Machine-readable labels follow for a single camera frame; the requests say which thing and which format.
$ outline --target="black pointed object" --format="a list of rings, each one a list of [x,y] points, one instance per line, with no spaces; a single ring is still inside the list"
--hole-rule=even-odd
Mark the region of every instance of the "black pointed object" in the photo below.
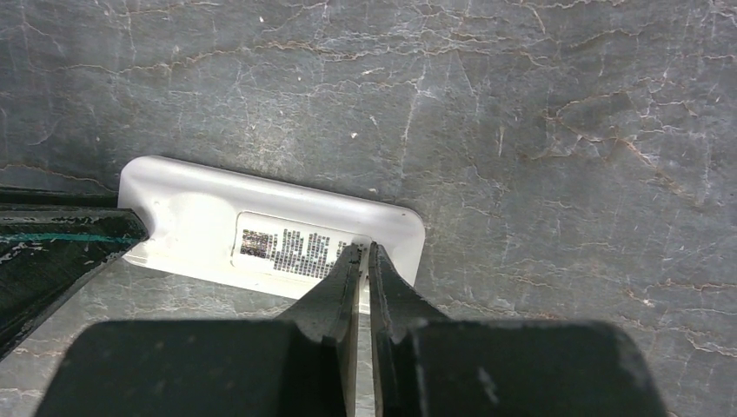
[[[147,232],[109,196],[0,189],[0,360]],[[76,206],[54,204],[77,204]]]

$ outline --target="white rectangular object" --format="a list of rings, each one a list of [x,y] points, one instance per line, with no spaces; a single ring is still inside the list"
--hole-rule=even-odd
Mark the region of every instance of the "white rectangular object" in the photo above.
[[[352,243],[387,249],[414,285],[425,242],[414,211],[346,195],[142,156],[123,168],[120,208],[150,238],[123,258],[135,265],[292,299],[305,295]],[[361,311],[369,311],[364,288]]]

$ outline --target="teal stripe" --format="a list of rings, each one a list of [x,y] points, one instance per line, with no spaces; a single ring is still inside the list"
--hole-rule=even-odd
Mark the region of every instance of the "teal stripe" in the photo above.
[[[103,235],[73,235],[71,233],[19,233],[17,235],[0,235],[0,242],[38,241],[138,243],[139,239]]]

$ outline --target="gray stone tabletop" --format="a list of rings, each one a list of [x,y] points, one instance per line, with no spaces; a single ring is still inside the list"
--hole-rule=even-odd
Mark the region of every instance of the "gray stone tabletop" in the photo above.
[[[409,207],[447,313],[614,322],[672,416],[735,416],[735,45],[734,0],[7,0],[0,184],[153,154]],[[92,322],[289,303],[120,261],[0,363],[0,415]]]

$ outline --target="green line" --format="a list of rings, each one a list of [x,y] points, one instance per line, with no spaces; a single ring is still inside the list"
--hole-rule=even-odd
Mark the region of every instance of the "green line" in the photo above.
[[[107,242],[138,243],[140,240],[131,237],[112,237],[103,235],[73,235],[71,233],[19,233],[17,235],[0,235],[0,242]]]

